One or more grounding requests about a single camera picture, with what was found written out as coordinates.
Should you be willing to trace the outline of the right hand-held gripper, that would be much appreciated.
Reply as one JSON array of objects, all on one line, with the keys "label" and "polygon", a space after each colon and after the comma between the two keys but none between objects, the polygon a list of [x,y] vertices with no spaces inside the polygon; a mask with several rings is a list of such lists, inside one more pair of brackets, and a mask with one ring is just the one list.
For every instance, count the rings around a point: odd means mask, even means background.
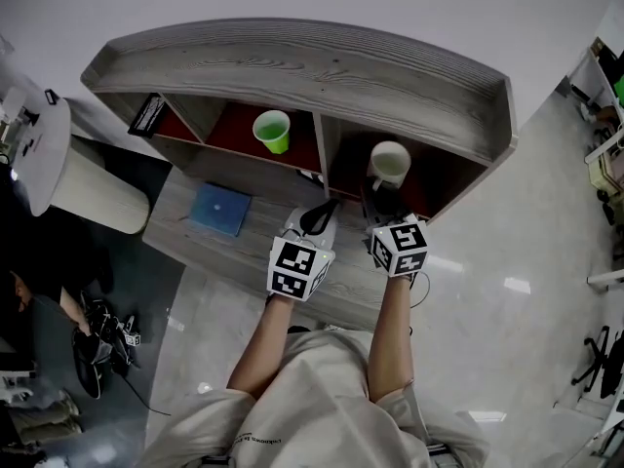
[{"label": "right hand-held gripper", "polygon": [[426,222],[403,202],[399,190],[382,188],[382,212],[374,205],[372,188],[361,186],[362,210],[367,220],[365,245],[377,269],[388,277],[413,278],[427,259]]}]

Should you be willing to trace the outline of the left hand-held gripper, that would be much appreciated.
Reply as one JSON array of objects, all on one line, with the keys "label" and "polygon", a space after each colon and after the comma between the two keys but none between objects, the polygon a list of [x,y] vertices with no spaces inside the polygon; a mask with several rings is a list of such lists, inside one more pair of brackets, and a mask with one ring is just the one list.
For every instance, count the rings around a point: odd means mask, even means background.
[{"label": "left hand-held gripper", "polygon": [[274,237],[269,254],[266,288],[306,302],[324,281],[335,253],[337,199],[314,209],[296,208]]}]

